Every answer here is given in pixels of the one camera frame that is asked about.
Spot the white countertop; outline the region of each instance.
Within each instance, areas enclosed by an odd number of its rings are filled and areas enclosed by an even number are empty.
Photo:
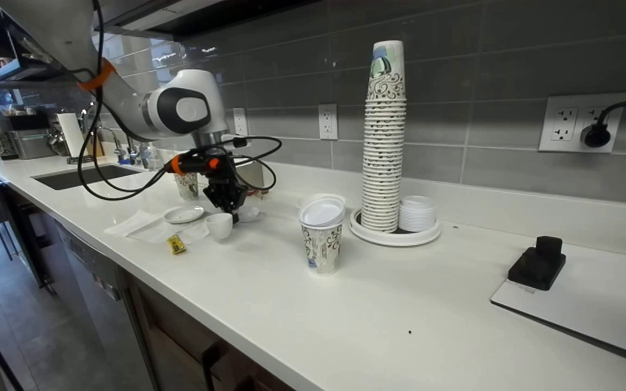
[[[626,359],[490,304],[532,236],[444,224],[439,241],[393,250],[343,231],[342,269],[315,275],[298,195],[274,191],[229,244],[207,236],[169,256],[104,229],[181,204],[171,179],[122,204],[30,179],[60,170],[62,159],[0,161],[0,179],[296,388],[626,388]]]

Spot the white saucer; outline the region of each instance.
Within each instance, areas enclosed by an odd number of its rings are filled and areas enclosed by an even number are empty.
[[[369,244],[379,244],[379,245],[389,245],[389,247],[410,247],[410,245],[424,245],[430,244],[434,238],[441,236],[441,224],[437,222],[437,226],[422,231],[422,232],[375,232],[375,231],[368,231],[359,224],[359,214],[361,211],[355,211],[349,214],[349,231],[369,241]]]
[[[202,207],[183,207],[183,208],[173,208],[173,211],[165,212],[165,220],[169,224],[181,226],[181,224],[192,224],[192,222],[199,220],[202,214],[205,214]]]

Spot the electrical outlet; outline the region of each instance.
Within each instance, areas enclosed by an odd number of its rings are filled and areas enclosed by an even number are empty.
[[[613,152],[622,108],[607,116],[607,125],[610,142],[602,147],[590,147],[581,142],[581,133],[591,125],[597,116],[616,105],[624,102],[626,93],[605,93],[605,95],[549,95],[543,134],[538,140],[538,149],[556,152]]]
[[[336,140],[336,105],[318,106],[320,140]]]
[[[246,110],[241,106],[232,108],[232,130],[239,137],[247,134]]]

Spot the floor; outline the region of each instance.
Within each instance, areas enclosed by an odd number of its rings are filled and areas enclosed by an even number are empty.
[[[30,391],[114,388],[90,333],[0,244],[0,350]]]

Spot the small yellow object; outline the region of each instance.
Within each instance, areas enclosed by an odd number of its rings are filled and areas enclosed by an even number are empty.
[[[183,255],[187,253],[183,238],[178,234],[171,234],[169,238],[165,238],[169,255]]]

